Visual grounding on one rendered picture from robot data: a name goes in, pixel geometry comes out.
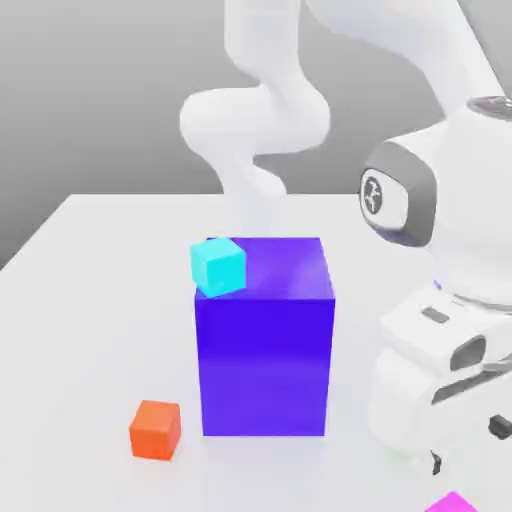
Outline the small cyan cube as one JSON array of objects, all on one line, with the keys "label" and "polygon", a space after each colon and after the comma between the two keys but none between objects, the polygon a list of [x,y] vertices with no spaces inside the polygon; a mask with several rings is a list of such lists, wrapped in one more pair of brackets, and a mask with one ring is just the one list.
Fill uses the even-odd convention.
[{"label": "small cyan cube", "polygon": [[213,238],[190,247],[192,279],[208,298],[246,287],[246,252],[229,238]]}]

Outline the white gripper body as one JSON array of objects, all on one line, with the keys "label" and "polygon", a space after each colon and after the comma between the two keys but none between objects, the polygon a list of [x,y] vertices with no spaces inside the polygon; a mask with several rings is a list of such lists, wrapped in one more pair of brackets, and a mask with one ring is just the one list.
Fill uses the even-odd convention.
[{"label": "white gripper body", "polygon": [[512,392],[512,353],[444,374],[432,373],[387,348],[372,373],[369,425],[387,447],[407,455],[442,454]]}]

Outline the small orange cube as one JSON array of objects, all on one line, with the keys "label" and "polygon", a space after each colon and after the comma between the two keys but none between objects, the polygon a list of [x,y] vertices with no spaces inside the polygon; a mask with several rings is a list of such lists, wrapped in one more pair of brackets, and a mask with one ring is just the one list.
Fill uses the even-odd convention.
[{"label": "small orange cube", "polygon": [[181,437],[177,403],[142,400],[129,426],[132,455],[170,461]]}]

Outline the small magenta cube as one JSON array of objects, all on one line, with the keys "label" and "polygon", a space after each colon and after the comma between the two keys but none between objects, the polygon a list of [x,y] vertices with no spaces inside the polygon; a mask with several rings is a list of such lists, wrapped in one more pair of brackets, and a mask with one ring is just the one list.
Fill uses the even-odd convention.
[{"label": "small magenta cube", "polygon": [[459,493],[451,491],[429,505],[424,512],[478,512],[478,510]]}]

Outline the large blue box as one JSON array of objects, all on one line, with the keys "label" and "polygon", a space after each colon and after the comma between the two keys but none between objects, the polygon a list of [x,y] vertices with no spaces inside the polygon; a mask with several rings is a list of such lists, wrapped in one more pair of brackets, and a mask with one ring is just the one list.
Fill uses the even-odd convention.
[{"label": "large blue box", "polygon": [[238,238],[245,289],[194,297],[202,431],[324,435],[335,294],[317,237]]}]

